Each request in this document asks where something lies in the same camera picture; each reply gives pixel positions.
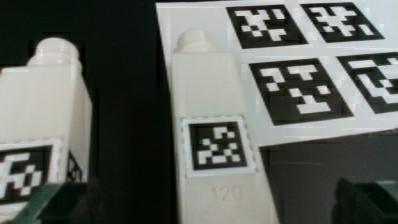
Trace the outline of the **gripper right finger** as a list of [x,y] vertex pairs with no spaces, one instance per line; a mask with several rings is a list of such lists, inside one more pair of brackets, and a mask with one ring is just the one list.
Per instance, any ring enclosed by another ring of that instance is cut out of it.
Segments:
[[333,224],[398,224],[398,181],[340,180]]

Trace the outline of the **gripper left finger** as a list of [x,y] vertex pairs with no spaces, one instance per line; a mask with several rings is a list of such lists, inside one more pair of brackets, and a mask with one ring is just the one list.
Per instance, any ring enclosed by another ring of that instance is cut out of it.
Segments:
[[89,185],[47,184],[6,224],[95,224]]

